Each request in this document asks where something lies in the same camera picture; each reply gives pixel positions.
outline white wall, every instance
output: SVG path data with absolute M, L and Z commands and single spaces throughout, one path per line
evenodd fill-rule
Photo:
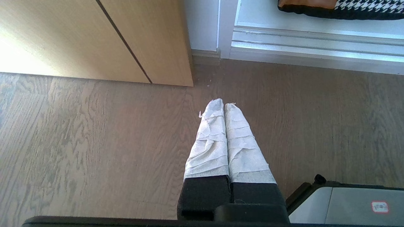
M 191 49 L 216 51 L 219 0 L 185 0 L 185 14 Z

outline orange fabric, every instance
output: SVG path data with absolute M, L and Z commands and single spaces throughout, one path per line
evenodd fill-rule
M 279 0 L 278 6 L 284 5 L 305 5 L 333 9 L 338 0 Z

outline wooden cabinet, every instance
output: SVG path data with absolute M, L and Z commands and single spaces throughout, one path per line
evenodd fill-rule
M 180 0 L 2 0 L 0 71 L 192 86 Z

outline baseboard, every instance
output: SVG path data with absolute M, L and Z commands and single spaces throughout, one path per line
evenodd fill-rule
M 194 64 L 199 65 L 220 65 L 220 51 L 192 50 Z
M 308 55 L 270 50 L 232 47 L 230 59 L 268 63 L 302 65 L 320 68 L 344 69 L 385 74 L 404 74 L 403 62 L 352 59 L 324 55 Z

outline cabinet door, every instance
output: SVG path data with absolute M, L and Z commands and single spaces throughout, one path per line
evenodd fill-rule
M 1 0 L 0 71 L 149 83 L 95 0 Z
M 101 0 L 152 83 L 193 86 L 182 0 Z

